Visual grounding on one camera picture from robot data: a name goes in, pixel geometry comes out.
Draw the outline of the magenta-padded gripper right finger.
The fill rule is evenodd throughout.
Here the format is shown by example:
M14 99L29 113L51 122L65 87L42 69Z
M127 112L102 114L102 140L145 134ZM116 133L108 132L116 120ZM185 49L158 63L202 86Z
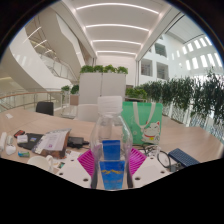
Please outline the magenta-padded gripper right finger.
M129 188L143 187L169 174L155 156L147 157L135 148L131 150L127 175Z

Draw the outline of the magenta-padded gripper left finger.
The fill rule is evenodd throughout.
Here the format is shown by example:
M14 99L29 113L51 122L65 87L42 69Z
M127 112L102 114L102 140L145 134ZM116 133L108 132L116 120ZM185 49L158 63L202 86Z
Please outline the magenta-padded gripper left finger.
M81 187L90 188L94 175L94 157L90 150L84 153L70 152L64 161L59 163L57 176Z

